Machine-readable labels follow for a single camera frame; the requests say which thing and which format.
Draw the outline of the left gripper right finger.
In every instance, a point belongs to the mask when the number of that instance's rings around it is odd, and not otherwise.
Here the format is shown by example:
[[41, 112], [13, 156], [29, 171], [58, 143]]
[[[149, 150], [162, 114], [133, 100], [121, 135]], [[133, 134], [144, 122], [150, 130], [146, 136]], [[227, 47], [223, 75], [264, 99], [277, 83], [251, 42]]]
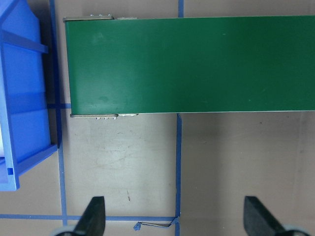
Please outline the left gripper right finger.
[[248, 236], [277, 236], [286, 232], [282, 224], [255, 196], [245, 196], [243, 225]]

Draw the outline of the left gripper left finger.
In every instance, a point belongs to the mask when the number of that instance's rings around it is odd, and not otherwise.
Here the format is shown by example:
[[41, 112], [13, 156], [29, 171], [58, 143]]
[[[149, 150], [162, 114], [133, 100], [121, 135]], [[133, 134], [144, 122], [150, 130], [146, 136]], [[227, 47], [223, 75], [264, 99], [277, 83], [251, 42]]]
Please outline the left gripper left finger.
[[102, 236], [105, 231], [105, 222], [104, 197], [92, 197], [73, 233], [75, 236]]

